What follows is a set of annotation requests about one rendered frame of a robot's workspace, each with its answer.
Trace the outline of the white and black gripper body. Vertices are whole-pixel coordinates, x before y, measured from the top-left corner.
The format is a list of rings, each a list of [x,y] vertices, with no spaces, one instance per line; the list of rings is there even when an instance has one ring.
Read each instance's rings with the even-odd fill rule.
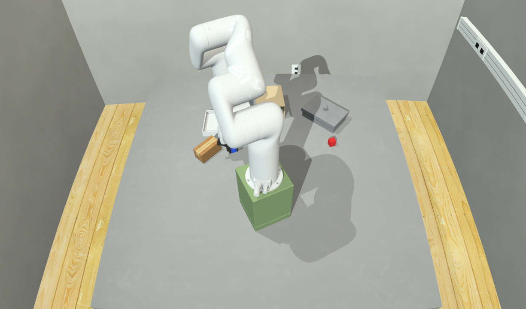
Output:
[[[220,143],[224,145],[223,135],[222,135],[222,132],[220,131],[219,124],[218,124],[218,137],[220,139]]]

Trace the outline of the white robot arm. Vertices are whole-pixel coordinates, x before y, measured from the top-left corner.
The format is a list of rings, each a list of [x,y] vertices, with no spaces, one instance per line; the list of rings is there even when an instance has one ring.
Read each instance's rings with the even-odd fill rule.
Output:
[[[256,104],[267,87],[249,20],[231,15],[194,26],[189,33],[189,52],[197,70],[212,67],[208,93],[224,144],[230,148],[248,146],[245,178],[253,195],[275,190],[283,180],[279,142],[284,113],[274,102]]]

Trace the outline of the brown cardboard box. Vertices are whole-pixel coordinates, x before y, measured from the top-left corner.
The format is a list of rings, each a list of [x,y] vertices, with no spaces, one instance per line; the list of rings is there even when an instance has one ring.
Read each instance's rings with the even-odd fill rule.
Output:
[[[195,157],[204,164],[210,159],[210,157],[213,157],[221,150],[220,146],[218,146],[216,143],[217,141],[218,140],[215,137],[210,135],[209,138],[205,139],[205,141],[193,149]]]

